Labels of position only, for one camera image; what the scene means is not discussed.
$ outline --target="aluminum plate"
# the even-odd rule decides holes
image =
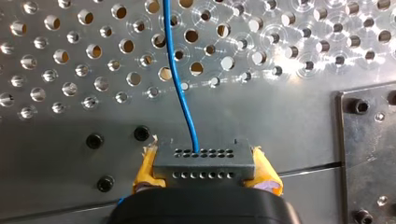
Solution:
[[[128,194],[147,143],[133,139],[137,125],[190,142],[172,81],[159,76],[168,66],[161,2],[0,0],[0,8],[0,218]],[[332,92],[394,79],[394,8],[173,1],[177,64],[200,140],[248,139],[279,172],[339,161]],[[106,139],[95,151],[85,146],[90,133]],[[102,175],[116,179],[106,194],[95,188]]]

